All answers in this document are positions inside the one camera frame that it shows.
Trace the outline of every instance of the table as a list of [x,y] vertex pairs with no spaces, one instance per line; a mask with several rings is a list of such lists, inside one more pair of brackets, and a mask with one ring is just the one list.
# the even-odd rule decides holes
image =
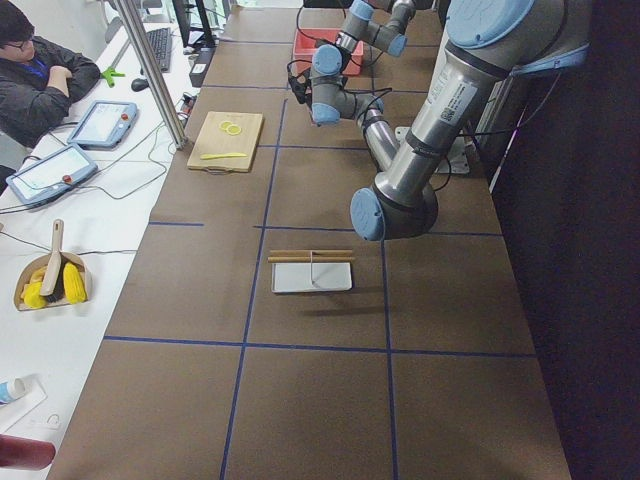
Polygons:
[[[166,26],[177,29],[176,25],[145,25],[147,29]],[[183,92],[194,94],[197,90],[189,82],[189,63],[182,54],[179,34],[174,35],[178,37],[174,41],[171,70],[163,77],[177,104]],[[107,46],[96,61],[101,70],[111,64],[125,38],[122,29]],[[116,197],[162,174],[169,167],[175,150],[166,129],[158,129],[157,137],[153,133],[162,119],[150,89],[131,91],[131,80],[140,76],[139,69],[135,53],[129,47],[117,66],[126,76],[116,78],[114,88],[108,88],[101,80],[87,97],[72,106],[66,119],[79,120],[96,99],[125,100],[138,105],[139,118],[121,145],[112,151],[90,152],[100,169],[110,168],[93,177],[87,185],[104,188]],[[66,128],[54,135],[64,141],[70,133],[71,128]],[[131,150],[138,143],[140,146]],[[60,147],[58,140],[46,136],[33,155],[44,157]],[[63,251],[124,251],[83,256],[94,280],[90,301],[76,306],[18,312],[13,306],[18,276],[31,260],[47,251],[0,235],[0,283],[4,286],[0,297],[0,378],[35,379],[47,395],[44,402],[6,434],[47,440],[60,446],[165,178],[166,175],[161,175],[122,200],[111,199],[102,191],[83,189],[43,208],[0,215],[4,232],[47,249],[51,244],[53,220],[61,218],[65,222]],[[0,198],[0,210],[17,205],[18,199],[7,188]],[[47,472],[48,469],[41,472],[2,469],[0,478],[38,479],[44,478]]]
[[[360,240],[348,204],[375,169],[355,125],[314,127],[287,91],[295,15],[230,16],[187,134],[263,113],[253,169],[174,156],[49,478],[570,478],[478,166],[428,235]],[[392,125],[435,63],[437,17],[417,18],[403,57],[349,81],[394,86]],[[269,250],[299,248],[352,249],[354,288],[271,293]]]

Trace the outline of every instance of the glasses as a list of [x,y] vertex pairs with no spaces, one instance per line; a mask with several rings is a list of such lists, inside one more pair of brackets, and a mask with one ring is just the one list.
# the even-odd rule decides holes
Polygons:
[[31,35],[29,38],[27,38],[24,42],[20,42],[18,45],[15,45],[13,43],[6,43],[5,46],[17,48],[19,50],[24,50],[25,45],[28,44],[32,40],[33,40],[33,35]]

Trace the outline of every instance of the red plastic bin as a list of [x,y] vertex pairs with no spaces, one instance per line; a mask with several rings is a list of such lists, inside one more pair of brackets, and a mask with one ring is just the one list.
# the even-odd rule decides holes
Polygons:
[[[313,54],[317,50],[316,42],[314,38],[321,38],[329,40],[330,42],[336,41],[336,35],[340,32],[338,28],[301,28],[302,32],[309,35],[308,38],[301,35],[299,31],[296,31],[296,38],[293,44],[293,58],[295,60],[307,60],[311,61]],[[364,55],[364,46],[362,42],[358,42],[356,49],[351,54],[351,61],[347,64],[347,68],[342,72],[344,75],[355,76],[360,74],[360,67],[362,65],[362,57]],[[301,72],[307,67],[304,64],[296,65],[296,72]]]

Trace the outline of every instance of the dark wall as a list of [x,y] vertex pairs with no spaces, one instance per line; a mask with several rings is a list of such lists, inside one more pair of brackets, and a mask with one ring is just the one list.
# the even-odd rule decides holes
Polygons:
[[595,2],[588,64],[518,134],[494,190],[575,480],[640,479],[639,19],[635,0]]

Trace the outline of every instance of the brown table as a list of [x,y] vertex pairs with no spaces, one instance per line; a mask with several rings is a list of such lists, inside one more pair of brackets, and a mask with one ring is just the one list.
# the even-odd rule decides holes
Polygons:
[[[348,205],[375,169],[353,122],[314,127],[286,89],[296,13],[230,17],[187,134],[262,112],[253,169],[175,155],[49,478],[568,479],[486,180],[453,178],[430,234],[361,240]],[[421,12],[348,86],[393,86],[410,125],[440,34]],[[269,250],[300,248],[353,249],[354,288],[271,293]]]

